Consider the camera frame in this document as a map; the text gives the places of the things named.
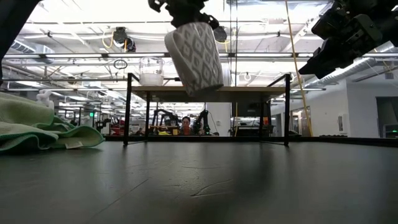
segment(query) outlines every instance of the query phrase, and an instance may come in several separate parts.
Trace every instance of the white wall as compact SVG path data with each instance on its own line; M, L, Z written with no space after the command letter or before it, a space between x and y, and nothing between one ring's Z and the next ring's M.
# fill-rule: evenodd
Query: white wall
M231 128L231 103L207 103L206 109L209 111L208 123L210 132L215 133L218 131L220 136L229 136L228 131Z
M388 83L347 83L350 137L379 138L377 96L398 96L398 87Z
M343 134L338 129L338 116L348 114L346 81L326 87L326 91L310 91L306 94L307 106L311 110L313 136ZM290 110L304 108L302 100L291 100ZM284 133L284 105L271 106L271 115L282 115Z

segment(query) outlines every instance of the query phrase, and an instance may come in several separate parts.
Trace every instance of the light fixture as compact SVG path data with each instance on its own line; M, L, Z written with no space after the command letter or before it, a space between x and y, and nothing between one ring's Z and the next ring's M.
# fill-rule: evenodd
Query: light fixture
M398 57L397 53L367 53L363 57Z
M105 48L100 48L99 50L102 50L102 51L105 51L106 53L109 53L109 51L108 50L106 50Z
M298 57L312 57L313 53L299 53Z
M38 89L33 89L33 88L20 88L20 89L13 89L13 88L9 88L9 89L3 89L6 91L39 91Z
M292 91L301 91L299 88L293 88ZM304 88L303 91L324 91L326 88Z
M41 87L38 82L32 82L32 81L16 81L16 83L22 84L22 85L27 85L27 86L32 86L32 87Z
M245 79L246 81L250 81L250 80L251 80L251 75L249 75L249 72L246 72L246 74L245 74L245 76L244 76L244 79Z
M48 91L73 91L74 89L45 89Z
M10 55L5 55L4 59L7 58L40 58L40 55L38 54L10 54Z
M141 57L164 57L163 53L118 53L108 54L110 58L141 58Z
M57 92L52 92L52 94L54 94L55 96L63 96L62 94L57 93Z
M101 54L47 54L47 58L99 58Z
M238 53L236 54L237 57L291 57L293 56L291 53L251 53L251 54L245 54L245 53Z
M79 101L86 101L86 100L89 100L89 99L87 99L87 98L85 98L85 97L82 97L82 96L68 96L69 98L71 98L71 99L73 99L73 100L79 100Z
M77 89L78 91L106 91L108 89L105 88L85 88L85 89Z

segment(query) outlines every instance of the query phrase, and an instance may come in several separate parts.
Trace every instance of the ceiling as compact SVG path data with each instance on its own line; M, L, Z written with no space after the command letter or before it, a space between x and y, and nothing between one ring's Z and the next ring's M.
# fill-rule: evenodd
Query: ceiling
M230 1L210 0L203 12L220 21L228 34L227 44L217 43L219 53L224 52L291 52L289 25L284 1ZM316 23L319 13L329 6L327 1L289 1L289 15L296 52L313 52L321 46L322 40L314 36L310 29ZM174 30L170 25L172 17L166 10L153 11L147 0L44 0L30 15L17 41L29 47L46 46L57 54L122 52L111 44L109 38L116 27L126 27L134 39L137 52L166 52L163 38ZM9 54L21 54L10 49ZM178 77L171 58L163 58L165 78ZM129 66L118 70L114 60L103 58L64 60L56 59L52 64L39 63L26 59L7 59L3 63L4 75L8 78L107 78L101 88L126 88L126 82L116 81L117 77L127 76L127 72L138 73L138 58L124 58ZM285 73L295 74L293 60L272 58L251 60L232 58L223 62L237 75L238 86L265 86ZM298 68L305 64L298 62ZM41 83L59 88L79 88L82 82ZM29 85L12 83L12 87L27 88ZM164 81L164 85L181 85L180 82ZM125 91L113 91L125 96ZM74 95L91 94L73 93Z

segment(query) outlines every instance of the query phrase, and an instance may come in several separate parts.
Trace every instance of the green towel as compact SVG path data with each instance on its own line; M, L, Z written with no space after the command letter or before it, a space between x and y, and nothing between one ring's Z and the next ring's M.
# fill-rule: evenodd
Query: green towel
M0 151L93 147L103 141L97 130L74 127L44 105L0 93Z

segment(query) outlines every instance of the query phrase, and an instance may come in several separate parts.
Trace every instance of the wooden tabletop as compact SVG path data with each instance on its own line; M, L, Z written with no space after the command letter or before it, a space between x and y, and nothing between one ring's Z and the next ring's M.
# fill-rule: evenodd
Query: wooden tabletop
M224 86L198 97L189 97L183 86L133 86L132 92L143 100L149 92L151 102L260 102L285 93L285 87Z

